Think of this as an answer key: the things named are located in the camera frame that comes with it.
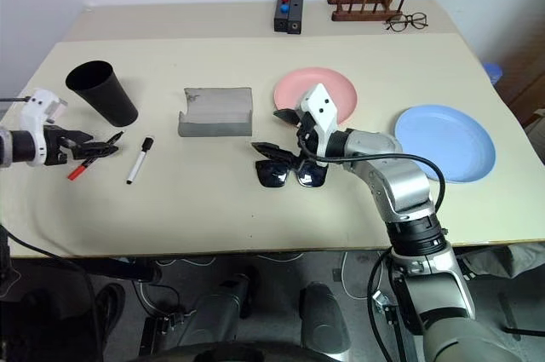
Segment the white marker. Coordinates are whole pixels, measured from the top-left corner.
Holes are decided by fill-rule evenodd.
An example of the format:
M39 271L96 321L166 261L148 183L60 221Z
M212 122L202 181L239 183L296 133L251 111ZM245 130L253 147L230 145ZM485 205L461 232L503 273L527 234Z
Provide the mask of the white marker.
M152 145L153 145L153 138L146 138L144 140L144 143L142 143L142 150L139 153L138 158L136 159L133 169L129 173L129 177L127 178L128 185L130 185L135 180L135 177L138 174L138 170L140 170L140 167L142 166L142 163L144 162L144 158L147 155L147 151L149 151L152 148Z

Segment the gray robot arm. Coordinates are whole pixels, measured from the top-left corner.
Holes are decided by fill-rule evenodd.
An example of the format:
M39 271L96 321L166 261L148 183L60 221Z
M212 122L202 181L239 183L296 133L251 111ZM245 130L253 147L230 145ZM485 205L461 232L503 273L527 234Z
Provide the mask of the gray robot arm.
M296 110L300 146L316 160L399 153L390 135L336 131L336 108L321 84ZM344 163L370 188L392 243L394 293L405 325L423 335L427 362L514 362L520 359L474 320L475 309L454 251L435 214L429 181L413 161L381 158Z

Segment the floor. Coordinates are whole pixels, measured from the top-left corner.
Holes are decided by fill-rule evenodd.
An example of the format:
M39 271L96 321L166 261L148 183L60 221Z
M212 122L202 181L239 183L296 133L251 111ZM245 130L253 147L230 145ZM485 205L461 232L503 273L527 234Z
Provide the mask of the floor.
M167 267L161 267L161 284L174 287L181 295L181 303L190 311L202 294L212 290L222 280L228 278L248 265L255 266L261 275L261 286L255 298L254 312L250 318L241 320L238 328L239 340L263 340L300 343L301 321L298 316L300 289L312 281L326 283L339 302L347 321L353 343L353 361L382 360L380 351L373 339L364 301L355 301L343 291L338 281L341 267L341 252L309 252L290 262L275 262L259 256L218 256L207 267L176 261ZM276 260L289 260L295 255L273 256ZM375 261L375 251L352 251L347 256L345 280L353 296L362 296ZM212 257L193 258L207 263ZM28 263L15 263L22 274L21 281L9 293L9 300L16 301L25 292L36 287L47 287L59 300L63 315L81 313L88 304L87 293L77 274L52 267L37 267ZM93 277L97 290L112 279ZM146 314L136 300L131 283L116 281L126 291L126 304L123 316L109 338L105 358L106 362L125 362L137 357L141 332ZM382 290L391 296L386 272L381 284ZM524 362L542 360L545 354L545 338L523 336L515 341L511 335L503 334L498 326L503 324L505 316L500 307L498 295L508 299L519 327L543 329L545 325L545 267L523 273L514 280L483 277L469 283L477 308L477 319L489 326L505 341L507 346L520 356ZM176 303L174 293L169 290L148 287L150 299L157 307L167 309ZM385 337L387 348L395 360L396 353L393 330L385 319L377 318L379 330ZM170 332L164 346L177 343L183 331L183 325Z

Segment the red marker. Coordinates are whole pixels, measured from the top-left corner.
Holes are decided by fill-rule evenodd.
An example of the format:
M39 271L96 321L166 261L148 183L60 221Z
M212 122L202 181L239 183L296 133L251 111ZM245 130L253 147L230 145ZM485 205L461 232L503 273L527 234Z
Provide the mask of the red marker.
M119 138L121 138L122 134L123 131L116 133L114 136L108 139L106 143L108 145L113 145L114 143L119 141ZM67 176L67 178L71 181L75 181L77 177L80 176L96 159L98 158L85 159L82 164L80 164L70 175Z

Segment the black cup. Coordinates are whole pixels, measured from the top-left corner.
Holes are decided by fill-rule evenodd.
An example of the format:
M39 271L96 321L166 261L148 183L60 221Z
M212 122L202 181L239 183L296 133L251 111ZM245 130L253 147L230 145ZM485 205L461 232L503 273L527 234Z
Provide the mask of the black cup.
M66 87L84 98L113 126L127 126L138 118L138 111L105 61L89 61L77 66L66 77Z

